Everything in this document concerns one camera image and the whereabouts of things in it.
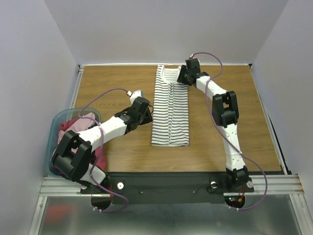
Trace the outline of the black white striped tank top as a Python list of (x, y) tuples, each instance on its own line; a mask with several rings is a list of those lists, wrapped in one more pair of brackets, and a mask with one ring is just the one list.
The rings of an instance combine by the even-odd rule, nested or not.
[(188, 86), (177, 81), (181, 67), (156, 69), (152, 146), (188, 146)]

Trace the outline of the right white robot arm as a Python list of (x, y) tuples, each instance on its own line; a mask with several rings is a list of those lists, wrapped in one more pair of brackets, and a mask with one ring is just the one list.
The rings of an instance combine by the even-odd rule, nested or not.
[(195, 86), (205, 93), (209, 113), (223, 138), (226, 155), (224, 184), (228, 190), (236, 191), (249, 180), (237, 133), (239, 109), (236, 93), (221, 88), (208, 73), (202, 72), (197, 58), (189, 58), (185, 62), (177, 81), (184, 85)]

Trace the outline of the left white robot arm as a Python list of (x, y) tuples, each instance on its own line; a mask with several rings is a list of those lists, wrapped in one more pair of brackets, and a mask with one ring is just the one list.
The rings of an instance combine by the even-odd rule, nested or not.
[(88, 182), (98, 193), (105, 192), (109, 181), (104, 171), (90, 162), (93, 152), (104, 143), (152, 122), (149, 106), (149, 100), (139, 96), (130, 107), (100, 125), (78, 133), (67, 131), (52, 155), (51, 163), (69, 180)]

